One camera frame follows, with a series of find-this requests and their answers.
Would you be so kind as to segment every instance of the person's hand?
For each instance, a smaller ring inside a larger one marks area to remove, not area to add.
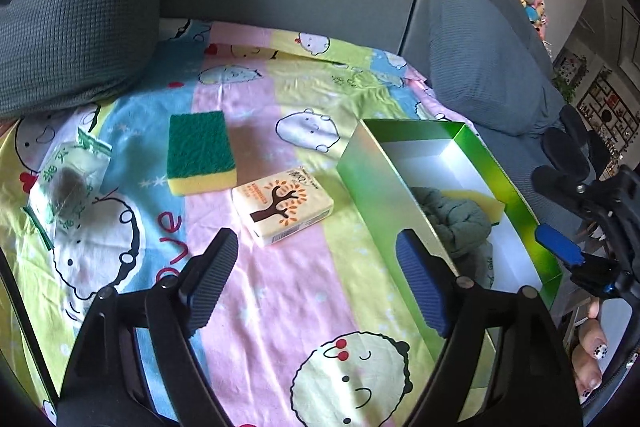
[[[600,300],[592,299],[589,305],[589,318],[580,326],[578,339],[580,344],[574,349],[571,361],[574,365],[575,386],[584,402],[594,389],[602,383],[602,373],[598,360],[607,355],[607,337],[596,320],[600,311]]]

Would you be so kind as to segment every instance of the open cardboard box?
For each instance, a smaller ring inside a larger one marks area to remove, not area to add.
[[[425,324],[402,274],[395,249],[398,233],[414,229],[431,254],[444,258],[458,272],[409,187],[477,190],[505,203],[504,215],[488,238],[494,254],[492,288],[515,293],[530,285],[551,306],[561,280],[558,263],[536,242],[538,221],[527,203],[465,124],[362,120],[337,169],[435,359],[443,342]],[[485,344],[487,357],[492,357],[491,342]],[[481,357],[481,365],[490,368],[487,357]]]

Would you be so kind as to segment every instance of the red lettering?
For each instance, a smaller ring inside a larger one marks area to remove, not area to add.
[[[175,268],[171,268],[170,266],[167,266],[165,268],[161,268],[158,270],[158,273],[156,274],[156,282],[158,282],[159,280],[162,279],[162,277],[164,277],[167,274],[172,274],[175,276],[178,276],[180,274],[180,272],[178,272],[177,269]]]
[[[169,226],[166,227],[164,225],[164,222],[162,222],[162,218],[163,217],[167,217],[168,221],[169,221]],[[160,227],[165,231],[165,232],[169,232],[169,233],[175,233],[180,229],[180,225],[182,224],[182,218],[180,216],[178,216],[178,219],[176,221],[174,221],[174,214],[172,214],[171,212],[163,212],[162,214],[160,214],[158,216],[158,225],[160,225]]]
[[[172,243],[175,243],[176,245],[178,245],[179,247],[182,248],[182,253],[178,257],[176,257],[175,259],[172,259],[171,261],[169,261],[169,264],[176,264],[178,261],[180,261],[181,259],[184,259],[185,257],[188,256],[189,247],[187,247],[187,245],[185,243],[183,243],[182,241],[178,241],[177,239],[174,239],[173,237],[161,237],[160,238],[160,243],[166,243],[167,241],[171,241]]]

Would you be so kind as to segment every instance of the colorful blanket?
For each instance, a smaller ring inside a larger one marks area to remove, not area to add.
[[[56,385],[98,289],[149,288],[229,227],[238,262],[192,346],[232,422],[402,425],[434,360],[335,165],[360,118],[464,120],[423,81],[401,57],[326,37],[165,20],[136,91],[14,124],[0,138],[0,246]],[[212,110],[225,113],[239,184],[303,164],[334,213],[259,248],[229,191],[173,196],[170,115]],[[112,145],[111,164],[100,197],[47,251],[22,207],[47,154],[78,126]],[[0,347],[42,402],[2,292],[0,307]],[[156,407],[173,417],[145,331],[139,341]]]

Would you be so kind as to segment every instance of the green and yellow sponge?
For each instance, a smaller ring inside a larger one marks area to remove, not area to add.
[[[236,186],[236,162],[222,111],[172,115],[166,177],[175,196]]]

